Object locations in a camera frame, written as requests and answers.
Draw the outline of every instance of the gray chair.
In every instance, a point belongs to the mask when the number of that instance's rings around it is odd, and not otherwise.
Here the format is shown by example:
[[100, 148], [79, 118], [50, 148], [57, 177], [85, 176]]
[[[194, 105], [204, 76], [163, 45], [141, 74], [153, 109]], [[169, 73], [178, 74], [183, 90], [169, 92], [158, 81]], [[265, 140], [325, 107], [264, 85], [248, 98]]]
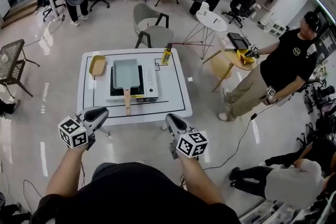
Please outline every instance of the gray chair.
[[[165, 17], [166, 27], [159, 26], [159, 22]], [[139, 23], [144, 19], [157, 18], [155, 25], [148, 27], [142, 31]], [[133, 10], [133, 26], [134, 31], [138, 36], [135, 48], [137, 49], [140, 43], [144, 43], [149, 48], [165, 48], [168, 43], [171, 43], [174, 38], [174, 32], [169, 27], [169, 16], [164, 13], [159, 13], [148, 7], [145, 3], [139, 3]]]

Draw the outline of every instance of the black pants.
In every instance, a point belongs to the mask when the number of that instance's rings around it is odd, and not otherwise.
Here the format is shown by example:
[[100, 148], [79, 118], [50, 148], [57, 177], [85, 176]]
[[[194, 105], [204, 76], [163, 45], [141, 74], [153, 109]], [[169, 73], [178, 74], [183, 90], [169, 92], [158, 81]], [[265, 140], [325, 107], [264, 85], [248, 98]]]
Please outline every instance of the black pants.
[[14, 111], [14, 104], [6, 104], [0, 99], [0, 115], [7, 113], [12, 114]]
[[[272, 170], [270, 167], [258, 166], [238, 171], [235, 188], [265, 198], [266, 177]], [[246, 181], [245, 178], [253, 178], [259, 183]]]
[[[71, 20], [73, 22], [76, 22], [78, 20], [77, 10], [76, 6], [71, 6], [67, 0], [65, 0], [65, 3], [68, 8], [69, 15], [71, 17]], [[83, 2], [80, 4], [80, 11], [82, 12], [82, 15], [86, 16], [89, 14], [88, 12], [88, 0], [83, 0]]]
[[[209, 10], [211, 12], [214, 11], [216, 6], [218, 5], [220, 0], [206, 0], [205, 2], [209, 4]], [[191, 6], [189, 12], [193, 15], [196, 14], [196, 12], [201, 8], [202, 3], [194, 1], [193, 5]]]
[[281, 155], [281, 156], [275, 156], [275, 157], [265, 160], [265, 163], [267, 166], [271, 166], [273, 164], [279, 164], [279, 165], [283, 164], [285, 167], [289, 167], [300, 157], [300, 155], [302, 154], [304, 150], [305, 149], [302, 148], [299, 151], [294, 152], [294, 153], [289, 153], [289, 154]]
[[30, 213], [23, 213], [13, 216], [16, 211], [19, 211], [17, 205], [4, 206], [0, 209], [0, 219], [4, 224], [21, 224], [25, 220], [30, 220]]

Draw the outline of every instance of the t-shirt logo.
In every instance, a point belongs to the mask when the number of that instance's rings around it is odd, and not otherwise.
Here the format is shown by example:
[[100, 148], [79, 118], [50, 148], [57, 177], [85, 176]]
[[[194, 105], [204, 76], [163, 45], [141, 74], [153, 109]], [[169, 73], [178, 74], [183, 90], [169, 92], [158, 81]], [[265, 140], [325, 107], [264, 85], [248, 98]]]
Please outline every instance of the t-shirt logo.
[[294, 54], [295, 56], [299, 56], [300, 53], [301, 53], [301, 50], [300, 50], [299, 48], [294, 48], [294, 49], [293, 49], [293, 54]]

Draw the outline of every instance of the yellow bottle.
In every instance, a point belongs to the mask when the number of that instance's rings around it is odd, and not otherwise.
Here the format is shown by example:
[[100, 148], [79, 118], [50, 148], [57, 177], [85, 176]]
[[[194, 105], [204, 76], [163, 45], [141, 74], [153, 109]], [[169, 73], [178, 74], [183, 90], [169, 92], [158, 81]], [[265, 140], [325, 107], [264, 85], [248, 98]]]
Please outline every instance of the yellow bottle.
[[161, 59], [161, 63], [163, 65], [168, 64], [169, 57], [172, 54], [172, 46], [173, 45], [171, 43], [168, 43], [167, 47], [163, 51], [163, 55], [162, 55], [162, 59]]

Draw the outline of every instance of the glossy gray floor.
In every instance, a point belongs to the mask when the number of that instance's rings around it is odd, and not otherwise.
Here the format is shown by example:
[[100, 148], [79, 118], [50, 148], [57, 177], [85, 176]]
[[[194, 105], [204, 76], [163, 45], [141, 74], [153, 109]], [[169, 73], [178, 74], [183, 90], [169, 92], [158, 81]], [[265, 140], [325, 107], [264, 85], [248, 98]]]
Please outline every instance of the glossy gray floor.
[[[24, 207], [23, 180], [31, 181], [41, 194], [57, 168], [66, 151], [59, 139], [57, 124], [67, 115], [76, 112], [77, 86], [81, 56], [94, 50], [112, 50], [134, 48], [137, 37], [133, 32], [132, 10], [138, 0], [110, 1], [111, 8], [97, 4], [90, 13], [89, 20], [81, 21], [79, 27], [70, 25], [67, 11], [65, 21], [55, 22], [52, 15], [43, 23], [42, 14], [30, 16], [14, 23], [0, 32], [1, 45], [23, 38], [26, 56], [41, 65], [37, 67], [27, 63], [22, 77], [23, 84], [34, 95], [33, 98], [17, 86], [10, 87], [16, 98], [22, 101], [15, 115], [1, 119], [0, 157], [3, 161], [3, 173], [0, 175], [1, 190], [11, 196], [13, 201], [20, 201]], [[150, 0], [154, 6], [157, 0]], [[216, 13], [229, 10], [230, 0], [221, 0]], [[175, 41], [182, 41], [196, 25], [188, 9], [190, 0], [161, 0], [157, 10], [169, 14], [170, 28], [175, 33]], [[264, 47], [277, 40], [259, 29], [254, 22], [243, 22], [243, 32], [252, 43]], [[41, 36], [47, 38], [29, 45]], [[228, 30], [239, 33], [235, 25], [228, 25]], [[193, 108], [193, 116], [188, 120], [199, 130], [205, 130], [210, 139], [209, 147], [201, 163], [204, 168], [221, 165], [236, 150], [238, 141], [246, 129], [252, 113], [238, 118], [235, 122], [222, 122], [218, 113], [223, 111], [222, 89], [212, 93], [218, 78], [207, 63], [196, 52], [201, 48], [175, 46], [178, 50], [187, 88]], [[207, 56], [215, 52], [210, 48]], [[223, 87], [233, 89], [246, 72], [233, 68], [233, 74], [224, 80]], [[9, 95], [4, 88], [0, 97], [7, 101]], [[264, 105], [254, 112], [260, 112]], [[259, 198], [230, 189], [228, 173], [236, 166], [249, 168], [267, 157], [292, 152], [298, 147], [296, 137], [305, 131], [305, 124], [310, 121], [300, 94], [296, 94], [284, 106], [267, 110], [250, 124], [243, 138], [239, 151], [225, 166], [207, 170], [210, 178], [220, 186], [228, 205], [241, 215], [253, 207]], [[98, 136], [93, 148], [84, 154], [83, 164], [86, 183], [90, 181], [97, 165], [102, 162], [131, 162], [144, 160], [178, 183], [181, 166], [173, 160], [169, 152], [171, 137], [162, 132], [162, 122], [110, 126], [107, 129], [111, 137]], [[35, 211], [39, 197], [32, 186], [26, 186], [25, 193]]]

